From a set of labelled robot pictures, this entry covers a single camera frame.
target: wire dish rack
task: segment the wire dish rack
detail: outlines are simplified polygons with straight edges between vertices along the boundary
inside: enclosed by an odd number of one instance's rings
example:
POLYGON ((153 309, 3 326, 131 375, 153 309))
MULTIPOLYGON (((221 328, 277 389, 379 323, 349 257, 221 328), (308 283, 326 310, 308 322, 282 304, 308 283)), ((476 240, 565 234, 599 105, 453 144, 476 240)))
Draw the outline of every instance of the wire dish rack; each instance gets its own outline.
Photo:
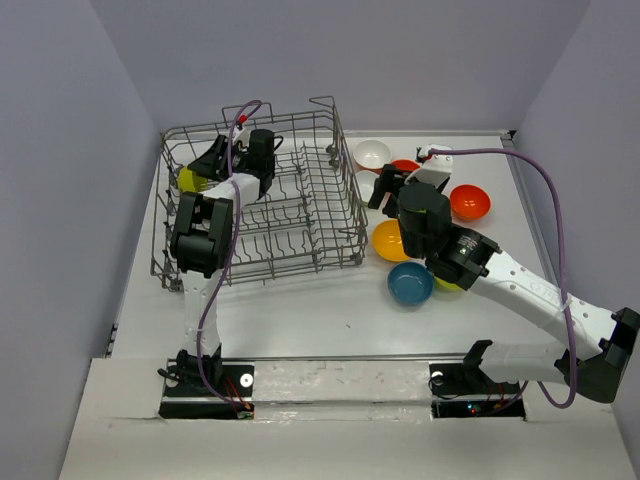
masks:
MULTIPOLYGON (((317 109, 278 115, 265 103, 245 124, 272 130, 284 140, 276 152, 276 175, 269 192, 242 211, 228 285, 319 273, 363 261, 367 216, 335 101, 333 97, 309 101, 317 109)), ((223 108, 220 122, 173 128, 162 136, 151 275, 170 291, 182 289, 176 260, 169 252, 180 199, 178 174, 218 135, 228 135, 239 108, 223 108)))

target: red bowl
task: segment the red bowl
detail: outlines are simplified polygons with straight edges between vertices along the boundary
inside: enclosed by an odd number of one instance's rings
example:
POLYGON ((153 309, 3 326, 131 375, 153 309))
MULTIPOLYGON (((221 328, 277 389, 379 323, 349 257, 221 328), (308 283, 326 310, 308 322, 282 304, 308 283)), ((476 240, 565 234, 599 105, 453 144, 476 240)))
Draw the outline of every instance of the red bowl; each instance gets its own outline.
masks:
POLYGON ((403 172, 413 172, 414 170, 420 168, 420 164, 418 162, 407 160, 406 158, 394 160, 393 162, 391 162, 391 165, 395 165, 396 168, 402 170, 403 172))
POLYGON ((487 192, 475 185, 460 185, 449 195, 451 210, 466 222, 484 217, 491 209, 491 199, 487 192))

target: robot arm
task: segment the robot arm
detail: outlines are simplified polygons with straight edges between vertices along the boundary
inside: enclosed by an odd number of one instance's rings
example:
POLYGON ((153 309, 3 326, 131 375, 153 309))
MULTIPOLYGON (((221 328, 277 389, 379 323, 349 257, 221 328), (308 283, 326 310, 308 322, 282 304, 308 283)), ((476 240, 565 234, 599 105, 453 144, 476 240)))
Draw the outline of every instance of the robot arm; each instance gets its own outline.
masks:
POLYGON ((256 202, 271 187, 275 175, 275 136, 270 130, 250 133, 238 126, 234 134, 233 175, 228 177, 225 152, 227 139, 219 136, 211 148, 187 167, 207 179, 219 182, 200 192, 183 192, 176 214, 170 250, 176 259, 184 287, 185 331, 176 356, 172 380, 200 382, 197 365, 198 333, 201 335, 202 364, 207 380, 218 385, 222 377, 222 344, 217 329, 217 305, 213 300, 204 323, 200 320, 222 271, 232 255, 232 233, 236 206, 234 183, 240 192, 240 209, 256 202))
MULTIPOLYGON (((446 157, 444 162, 453 166, 446 157)), ((481 340, 465 357, 465 366, 477 368, 496 383, 529 380, 568 384, 566 305, 562 305, 559 289, 518 264, 493 240, 452 223, 449 199, 441 193, 448 181, 448 176, 439 176, 442 164, 440 156, 437 172, 429 162, 411 174, 385 166, 369 208, 379 208, 385 193, 390 193, 383 212, 398 219, 409 257, 425 259, 435 276, 494 300, 556 339, 549 345, 502 345, 481 340)), ((579 359, 578 393, 610 403, 633 351, 640 315, 628 308, 613 313, 573 296, 569 302, 579 359)))

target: yellow bowl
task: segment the yellow bowl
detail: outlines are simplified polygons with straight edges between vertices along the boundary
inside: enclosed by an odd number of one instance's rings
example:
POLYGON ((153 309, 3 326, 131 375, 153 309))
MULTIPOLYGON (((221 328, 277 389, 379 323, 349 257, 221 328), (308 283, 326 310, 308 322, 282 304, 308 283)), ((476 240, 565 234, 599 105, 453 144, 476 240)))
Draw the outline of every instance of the yellow bowl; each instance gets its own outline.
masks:
POLYGON ((207 188, 207 179, 182 167, 178 173, 178 188, 181 192, 201 192, 207 188))
POLYGON ((373 231, 373 249, 378 255, 390 262, 406 262, 409 260, 402 248, 400 225, 398 220, 391 219, 382 222, 373 231))
POLYGON ((444 280, 442 280, 441 278, 438 278, 438 277, 434 277, 434 278, 436 279, 436 283, 438 284, 438 286, 442 287, 443 290, 449 290, 451 292, 457 292, 457 291, 462 290, 455 283, 445 282, 444 280))

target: table surface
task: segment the table surface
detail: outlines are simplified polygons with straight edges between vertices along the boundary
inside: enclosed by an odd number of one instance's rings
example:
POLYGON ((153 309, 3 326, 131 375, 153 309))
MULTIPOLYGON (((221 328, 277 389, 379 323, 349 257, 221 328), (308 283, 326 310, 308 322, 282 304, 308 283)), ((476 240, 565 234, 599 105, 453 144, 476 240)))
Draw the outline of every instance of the table surface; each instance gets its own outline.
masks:
MULTIPOLYGON (((430 143, 453 148, 501 147, 498 136, 347 135, 350 149, 365 138, 382 140, 394 158, 413 158, 430 143)), ((542 274, 524 209, 504 155, 456 157, 445 193, 473 183, 492 209, 470 224, 499 242, 522 265, 542 274)), ((153 194, 119 316, 113 357, 171 357, 183 336, 183 298, 149 274, 153 194)), ((367 210, 368 233, 386 217, 367 210)), ((436 290, 419 308, 398 305, 386 287, 394 264, 367 245, 360 267, 224 287, 218 327, 226 356, 297 357, 465 352, 477 339, 544 343, 552 338, 490 300, 436 290)))
POLYGON ((255 420, 164 420, 165 362, 93 361, 61 480, 635 478, 609 406, 537 386, 527 421, 433 420, 426 362, 256 362, 255 420))
MULTIPOLYGON (((415 146, 428 143, 501 145, 495 136, 377 138, 397 158, 411 158, 415 146)), ((349 145, 361 139, 354 135, 349 145)), ((482 186, 493 200, 491 213, 473 227, 542 274, 506 158, 456 159, 449 189, 462 183, 482 186)), ((524 395, 527 421, 434 420, 428 361, 260 360, 255 420, 158 418, 156 370, 177 352, 183 324, 181 295, 149 275, 152 211, 151 205, 113 357, 92 362, 62 480, 635 478, 610 406, 578 398, 560 411, 532 387, 524 395)), ((369 232, 382 219, 369 212, 369 232)), ((418 309, 401 308, 384 286, 392 264, 370 247, 366 255, 358 268, 224 288, 219 322, 226 355, 438 354, 464 352, 479 338, 549 339, 469 293, 436 293, 418 309)), ((566 387, 550 388, 556 398, 566 395, 566 387)))

